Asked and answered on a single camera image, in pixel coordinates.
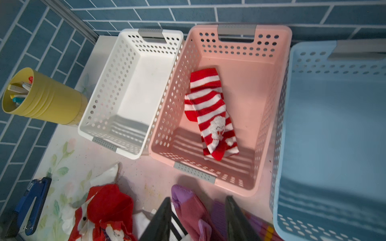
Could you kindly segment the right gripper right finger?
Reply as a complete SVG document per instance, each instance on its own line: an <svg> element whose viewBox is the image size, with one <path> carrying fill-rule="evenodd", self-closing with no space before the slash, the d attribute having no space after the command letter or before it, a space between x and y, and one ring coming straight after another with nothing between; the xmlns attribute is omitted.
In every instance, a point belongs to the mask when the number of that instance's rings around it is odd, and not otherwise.
<svg viewBox="0 0 386 241"><path fill-rule="evenodd" d="M229 241L261 241L232 196L225 199L225 213Z"/></svg>

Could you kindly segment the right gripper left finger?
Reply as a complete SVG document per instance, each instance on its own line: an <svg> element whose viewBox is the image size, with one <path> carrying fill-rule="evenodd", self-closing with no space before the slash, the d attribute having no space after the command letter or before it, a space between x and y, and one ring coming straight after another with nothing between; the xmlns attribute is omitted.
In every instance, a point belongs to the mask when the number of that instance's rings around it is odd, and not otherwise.
<svg viewBox="0 0 386 241"><path fill-rule="evenodd" d="M139 241L169 241L171 216L171 199L166 197Z"/></svg>

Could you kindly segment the purple striped sock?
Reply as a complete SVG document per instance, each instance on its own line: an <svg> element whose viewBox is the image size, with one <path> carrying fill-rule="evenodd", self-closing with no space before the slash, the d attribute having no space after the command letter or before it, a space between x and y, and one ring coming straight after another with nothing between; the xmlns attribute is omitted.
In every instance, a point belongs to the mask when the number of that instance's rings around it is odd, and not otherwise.
<svg viewBox="0 0 386 241"><path fill-rule="evenodd" d="M209 213L199 197L181 185L171 188L171 198L178 219L194 241L228 241L225 203L217 202ZM242 212L261 241L282 240L271 225L246 211Z"/></svg>

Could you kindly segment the red white striped sock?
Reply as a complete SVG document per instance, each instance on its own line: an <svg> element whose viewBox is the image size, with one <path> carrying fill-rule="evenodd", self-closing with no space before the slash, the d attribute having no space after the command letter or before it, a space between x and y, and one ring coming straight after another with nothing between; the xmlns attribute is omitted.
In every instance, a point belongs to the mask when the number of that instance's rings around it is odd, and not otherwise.
<svg viewBox="0 0 386 241"><path fill-rule="evenodd" d="M199 126L205 158L222 161L223 158L239 154L216 68L202 69L191 74L190 91L185 95L184 105L188 120Z"/></svg>

